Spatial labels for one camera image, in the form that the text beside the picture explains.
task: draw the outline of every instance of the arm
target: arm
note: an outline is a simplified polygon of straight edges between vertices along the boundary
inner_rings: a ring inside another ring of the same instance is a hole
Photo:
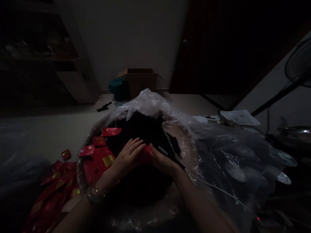
[[[234,232],[220,210],[204,198],[180,166],[158,152],[152,144],[150,151],[153,165],[172,177],[201,232]]]
[[[103,173],[102,177],[95,184],[95,188],[100,195],[105,195],[118,182],[138,164],[134,163],[139,152],[146,146],[139,138],[129,140],[120,152],[112,166]],[[89,203],[86,196],[65,216],[58,224],[53,233],[76,233],[85,230],[93,214],[96,213],[96,207]]]

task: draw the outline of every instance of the fingers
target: fingers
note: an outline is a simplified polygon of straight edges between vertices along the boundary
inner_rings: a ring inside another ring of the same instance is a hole
[[[124,148],[127,150],[128,148],[131,147],[131,145],[133,145],[134,143],[138,142],[139,141],[139,138],[135,138],[134,140],[133,139],[130,139],[127,144],[124,146]]]
[[[161,153],[150,143],[150,152],[151,152],[151,156],[154,158],[158,158],[159,154],[161,155]]]
[[[133,139],[130,139],[124,147],[126,147],[132,141],[133,141]]]
[[[131,154],[131,157],[135,159],[137,155],[145,148],[145,146],[146,146],[146,143],[141,144],[139,147],[137,147]]]
[[[130,146],[130,148],[128,148],[128,152],[130,153],[130,154],[132,154],[132,152],[139,146],[139,145],[141,145],[143,143],[143,140],[140,140],[140,141],[137,141],[137,142],[135,142],[135,143],[133,143],[131,146]]]

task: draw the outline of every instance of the hand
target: hand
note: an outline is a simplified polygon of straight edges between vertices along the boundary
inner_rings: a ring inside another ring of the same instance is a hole
[[[137,167],[135,158],[144,149],[146,144],[142,144],[143,140],[130,139],[123,147],[122,151],[111,165],[111,167],[105,171],[99,181],[96,183],[96,189],[102,193],[105,189],[111,188],[121,178],[126,176],[133,168]]]
[[[154,146],[150,143],[150,152],[152,158],[152,164],[160,171],[168,174],[174,178],[176,172],[181,168],[172,161],[170,158],[161,154]]]

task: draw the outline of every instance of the fan stand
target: fan stand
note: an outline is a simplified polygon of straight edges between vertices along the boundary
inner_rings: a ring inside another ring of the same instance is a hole
[[[278,94],[276,94],[273,98],[268,100],[266,103],[264,103],[262,106],[257,108],[254,112],[252,112],[252,116],[256,116],[259,113],[261,113],[266,108],[270,107],[275,102],[279,101],[281,98],[295,90],[297,87],[303,85],[306,81],[308,81],[311,78],[311,67],[307,69],[307,71],[295,82],[293,82],[291,85],[289,85],[287,88],[285,88],[283,91],[280,91]]]

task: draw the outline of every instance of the teal bag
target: teal bag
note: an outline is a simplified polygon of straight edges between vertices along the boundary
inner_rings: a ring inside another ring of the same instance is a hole
[[[130,99],[129,82],[123,77],[118,77],[112,80],[108,86],[109,91],[113,93],[113,97],[117,101],[124,101]]]

